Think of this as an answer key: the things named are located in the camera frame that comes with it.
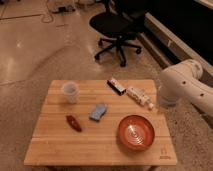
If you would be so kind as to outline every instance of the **orange bowl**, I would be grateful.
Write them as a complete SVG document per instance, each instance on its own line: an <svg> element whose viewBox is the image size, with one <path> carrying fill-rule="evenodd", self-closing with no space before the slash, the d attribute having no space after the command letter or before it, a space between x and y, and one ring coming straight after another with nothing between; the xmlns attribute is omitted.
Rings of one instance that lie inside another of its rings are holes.
<svg viewBox="0 0 213 171"><path fill-rule="evenodd" d="M121 120L118 126L118 138L131 150L148 149L155 138L152 124L144 117L130 115Z"/></svg>

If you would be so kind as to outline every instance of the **paper cup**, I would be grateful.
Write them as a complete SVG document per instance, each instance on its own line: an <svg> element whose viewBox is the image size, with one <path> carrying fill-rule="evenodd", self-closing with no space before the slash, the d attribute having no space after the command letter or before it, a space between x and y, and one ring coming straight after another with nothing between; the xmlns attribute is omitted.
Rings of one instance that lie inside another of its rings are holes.
<svg viewBox="0 0 213 171"><path fill-rule="evenodd" d="M77 103L79 88L76 83L68 82L61 87L61 91L70 103Z"/></svg>

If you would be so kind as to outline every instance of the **black office chair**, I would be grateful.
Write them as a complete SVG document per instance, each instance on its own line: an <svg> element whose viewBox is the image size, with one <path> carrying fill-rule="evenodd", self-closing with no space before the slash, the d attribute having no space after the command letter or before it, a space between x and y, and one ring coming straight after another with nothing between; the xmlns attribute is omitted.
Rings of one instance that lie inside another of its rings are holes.
<svg viewBox="0 0 213 171"><path fill-rule="evenodd" d="M126 66L126 58L122 46L127 46L136 49L136 53L141 53L141 47L130 44L127 40L134 40L138 32L143 30L144 16L147 12L144 6L139 6L144 0L114 0L115 9L118 14L112 13L109 8L110 0L99 0L105 5L106 11L100 13L90 19L90 25L99 33L111 39L100 38L98 45L102 46L103 41L110 43L108 47L101 50L95 55L95 59L99 60L100 55L112 48L116 48L120 52L121 67ZM131 20L125 18L123 12L129 14Z"/></svg>

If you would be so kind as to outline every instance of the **red chili pepper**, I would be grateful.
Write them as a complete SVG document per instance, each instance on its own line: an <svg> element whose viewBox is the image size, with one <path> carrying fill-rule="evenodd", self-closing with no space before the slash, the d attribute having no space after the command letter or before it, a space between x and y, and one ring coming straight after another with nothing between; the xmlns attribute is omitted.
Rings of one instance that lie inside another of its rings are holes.
<svg viewBox="0 0 213 171"><path fill-rule="evenodd" d="M75 129L78 132L82 132L81 126L79 125L79 123L76 121L76 119L72 116L72 115L67 115L67 122L68 124Z"/></svg>

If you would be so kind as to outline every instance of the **floor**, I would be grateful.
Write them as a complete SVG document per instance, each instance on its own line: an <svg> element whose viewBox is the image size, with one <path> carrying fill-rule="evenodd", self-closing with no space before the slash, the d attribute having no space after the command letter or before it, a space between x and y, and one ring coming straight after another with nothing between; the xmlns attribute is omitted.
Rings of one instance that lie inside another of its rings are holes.
<svg viewBox="0 0 213 171"><path fill-rule="evenodd" d="M46 170L26 167L23 160L52 80L114 76L154 79L159 85L161 68L145 48L140 55L126 49L125 68L119 66L114 51L103 55L100 63L93 60L99 51L100 35L89 27L88 21L102 10L100 4L95 4L87 10L79 7L75 12L51 17L45 0L11 0L6 6L0 6L0 170ZM196 110L181 101L167 111L166 118L178 164L157 170L213 170L213 132ZM58 170L139 171L145 167L62 167Z"/></svg>

